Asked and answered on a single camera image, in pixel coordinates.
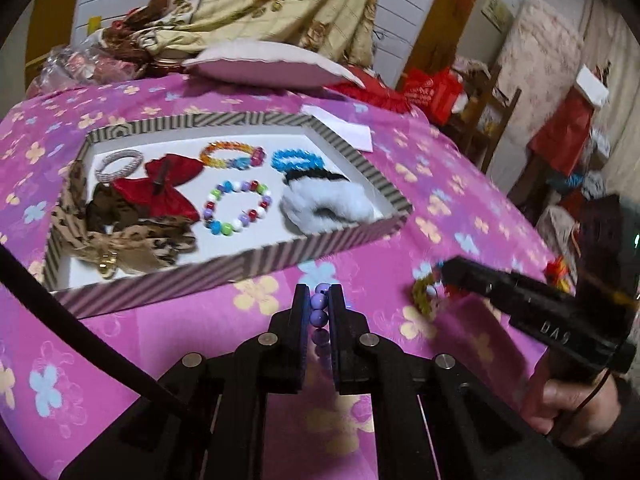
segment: white pillow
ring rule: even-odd
[[[182,65],[203,76],[244,85],[303,89],[351,81],[364,88],[349,70],[320,54],[273,41],[223,41]]]

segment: bed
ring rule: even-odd
[[[0,241],[42,277],[49,213],[69,163],[94,128],[203,111],[297,113],[305,104],[371,127],[374,151],[367,157],[414,204],[407,225],[368,246],[85,325],[159,377],[188,352],[219,355],[263,332],[273,312],[289,307],[297,283],[339,282],[349,307],[366,314],[374,332],[413,354],[453,354],[517,407],[543,346],[479,298],[443,301],[427,318],[411,306],[408,290],[437,261],[456,254],[537,278],[551,254],[415,109],[399,115],[335,92],[238,88],[178,74],[22,102],[0,124]],[[0,413],[33,466],[57,479],[136,396],[71,351],[4,288],[0,304]],[[301,395],[269,398],[265,442],[267,480],[377,478],[368,397],[338,397],[312,356]]]

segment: silver bolt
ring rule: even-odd
[[[258,336],[258,343],[262,346],[272,346],[278,342],[278,336],[276,336],[272,332],[265,332],[264,334],[260,334]]]
[[[182,364],[187,368],[195,368],[202,362],[202,356],[196,352],[191,352],[182,358]]]
[[[380,338],[372,333],[362,334],[360,336],[360,344],[363,346],[375,346],[380,342]]]
[[[440,354],[436,355],[436,364],[445,370],[451,370],[456,365],[456,360],[452,355]]]

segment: box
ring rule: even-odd
[[[292,146],[290,136],[298,136],[294,140],[303,145]],[[301,147],[321,153],[330,171],[343,173],[352,182],[362,184],[374,204],[376,219],[371,224],[354,224],[328,233],[303,235],[288,224],[282,213],[270,210],[259,222],[271,219],[273,224],[270,229],[263,229],[260,237],[255,236],[256,227],[260,227],[258,223],[229,238],[210,234],[199,222],[193,225],[198,241],[197,253],[180,254],[176,266],[148,274],[125,274],[118,270],[112,280],[103,280],[95,267],[66,254],[62,239],[52,229],[45,254],[44,283],[72,314],[79,318],[98,316],[178,298],[345,251],[398,231],[413,210],[382,173],[327,126],[311,116],[279,112],[169,116],[93,130],[87,134],[78,154],[86,169],[88,196],[95,185],[92,168],[108,152],[135,148],[143,152],[145,160],[159,158],[165,153],[197,158],[200,149],[216,138],[233,138],[263,146],[268,158],[263,167],[247,171],[205,168],[196,179],[178,187],[197,209],[203,207],[209,190],[216,184],[224,180],[247,179],[265,182],[273,193],[272,207],[277,207],[284,183],[283,175],[270,166],[271,153],[276,149]],[[108,167],[108,171],[116,170],[115,164]],[[143,167],[132,175],[133,178],[141,176],[145,176]],[[242,206],[236,203],[236,213]]]

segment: blue beaded bracelet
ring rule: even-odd
[[[298,160],[284,161],[285,158]],[[277,171],[313,170],[324,168],[324,160],[315,153],[304,150],[278,150],[271,158],[271,167]]]

